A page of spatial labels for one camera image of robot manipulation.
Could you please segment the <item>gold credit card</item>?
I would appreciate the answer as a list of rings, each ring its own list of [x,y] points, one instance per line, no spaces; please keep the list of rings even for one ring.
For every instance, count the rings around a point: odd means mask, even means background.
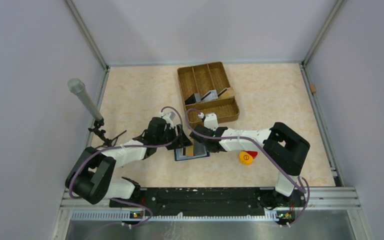
[[[183,155],[186,157],[194,157],[195,156],[194,146],[190,145],[185,147],[183,149]]]

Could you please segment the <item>navy blue card holder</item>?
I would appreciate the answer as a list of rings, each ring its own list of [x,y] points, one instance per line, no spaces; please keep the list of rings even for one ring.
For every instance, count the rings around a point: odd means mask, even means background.
[[[192,145],[184,148],[178,148],[174,152],[174,160],[177,162],[207,158],[209,156],[210,153],[203,145]]]

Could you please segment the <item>dark grey credit card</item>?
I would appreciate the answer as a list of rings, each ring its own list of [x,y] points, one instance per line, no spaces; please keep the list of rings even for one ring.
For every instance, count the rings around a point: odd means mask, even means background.
[[[201,96],[198,92],[191,94],[185,101],[185,105],[193,105],[201,102]]]

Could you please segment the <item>woven brown divided tray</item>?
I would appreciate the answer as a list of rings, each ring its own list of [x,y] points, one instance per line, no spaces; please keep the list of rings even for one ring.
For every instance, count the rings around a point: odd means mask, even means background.
[[[185,111],[215,113],[219,123],[238,120],[240,109],[222,62],[179,67],[177,78]]]

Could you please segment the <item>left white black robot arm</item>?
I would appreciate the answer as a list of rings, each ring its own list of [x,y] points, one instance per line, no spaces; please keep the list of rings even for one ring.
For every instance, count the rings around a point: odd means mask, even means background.
[[[182,124],[173,125],[168,116],[153,117],[147,129],[125,144],[98,150],[87,147],[65,180],[74,199],[80,198],[95,205],[104,198],[120,198],[127,206],[140,202],[139,184],[129,178],[112,180],[113,172],[135,161],[153,155],[158,148],[177,150],[192,146]]]

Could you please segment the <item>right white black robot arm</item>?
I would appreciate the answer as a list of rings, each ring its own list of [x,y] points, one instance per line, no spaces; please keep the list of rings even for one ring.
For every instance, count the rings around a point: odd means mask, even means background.
[[[299,176],[311,145],[282,122],[261,130],[197,125],[189,136],[211,153],[251,151],[265,155],[279,171],[273,192],[273,200],[279,206],[287,206],[293,200],[294,189],[307,193]]]

